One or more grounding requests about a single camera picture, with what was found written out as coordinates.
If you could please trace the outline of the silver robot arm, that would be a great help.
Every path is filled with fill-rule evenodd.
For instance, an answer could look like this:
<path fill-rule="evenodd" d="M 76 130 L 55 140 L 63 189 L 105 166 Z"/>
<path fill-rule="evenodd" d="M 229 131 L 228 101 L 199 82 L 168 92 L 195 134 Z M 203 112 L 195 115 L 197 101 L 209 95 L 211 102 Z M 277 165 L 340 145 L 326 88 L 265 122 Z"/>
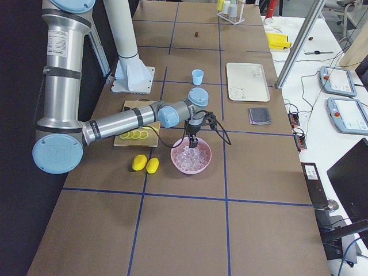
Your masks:
<path fill-rule="evenodd" d="M 197 142 L 208 93 L 193 88 L 175 103 L 156 101 L 107 117 L 80 121 L 79 92 L 85 35 L 93 31 L 94 1 L 44 1 L 42 17 L 48 25 L 47 63 L 43 69 L 45 106 L 36 125 L 32 156 L 46 173 L 64 174 L 81 161 L 83 149 L 94 141 L 123 134 L 159 121 L 171 128 L 187 121 L 191 143 Z"/>

